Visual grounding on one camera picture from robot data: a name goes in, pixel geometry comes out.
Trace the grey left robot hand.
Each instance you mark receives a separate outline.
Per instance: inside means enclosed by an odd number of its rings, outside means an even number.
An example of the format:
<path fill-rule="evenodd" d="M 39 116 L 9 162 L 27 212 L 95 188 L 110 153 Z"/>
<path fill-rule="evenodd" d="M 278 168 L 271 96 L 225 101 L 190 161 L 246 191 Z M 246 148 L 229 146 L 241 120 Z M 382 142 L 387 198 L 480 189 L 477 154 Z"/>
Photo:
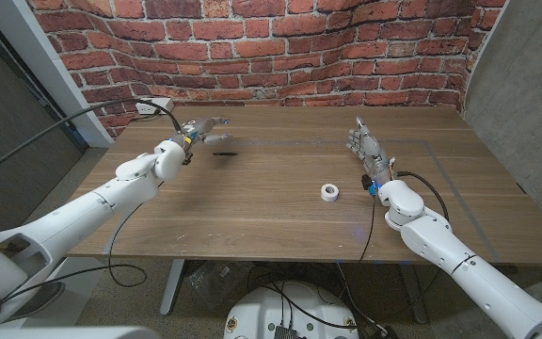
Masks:
<path fill-rule="evenodd" d="M 182 125 L 183 141 L 188 145 L 202 142 L 206 145 L 222 143 L 232 139 L 231 134 L 210 135 L 218 125 L 228 124 L 230 121 L 222 117 L 201 118 L 188 121 Z"/>

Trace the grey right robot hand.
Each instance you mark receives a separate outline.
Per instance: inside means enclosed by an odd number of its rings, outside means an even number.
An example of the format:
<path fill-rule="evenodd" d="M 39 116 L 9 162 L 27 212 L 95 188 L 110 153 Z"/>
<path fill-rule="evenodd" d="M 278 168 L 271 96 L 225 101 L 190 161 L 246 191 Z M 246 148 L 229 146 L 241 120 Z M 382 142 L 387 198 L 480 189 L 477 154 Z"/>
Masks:
<path fill-rule="evenodd" d="M 349 131 L 346 148 L 362 162 L 367 174 L 379 187 L 392 180 L 390 159 L 362 117 L 356 117 L 356 129 Z"/>

